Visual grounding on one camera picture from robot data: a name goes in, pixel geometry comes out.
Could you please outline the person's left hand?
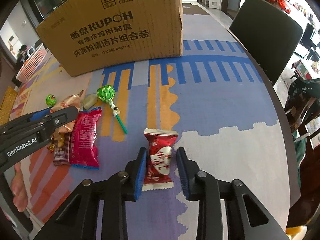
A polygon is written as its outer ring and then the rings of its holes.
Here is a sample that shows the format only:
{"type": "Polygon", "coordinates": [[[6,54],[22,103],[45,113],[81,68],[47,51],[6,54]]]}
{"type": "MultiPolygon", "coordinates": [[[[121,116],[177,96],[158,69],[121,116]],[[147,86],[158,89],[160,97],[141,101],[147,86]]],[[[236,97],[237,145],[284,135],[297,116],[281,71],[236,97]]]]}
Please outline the person's left hand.
{"type": "Polygon", "coordinates": [[[14,170],[15,176],[11,181],[11,190],[14,195],[13,204],[19,212],[23,212],[28,205],[28,195],[24,184],[20,162],[14,165],[14,170]]]}

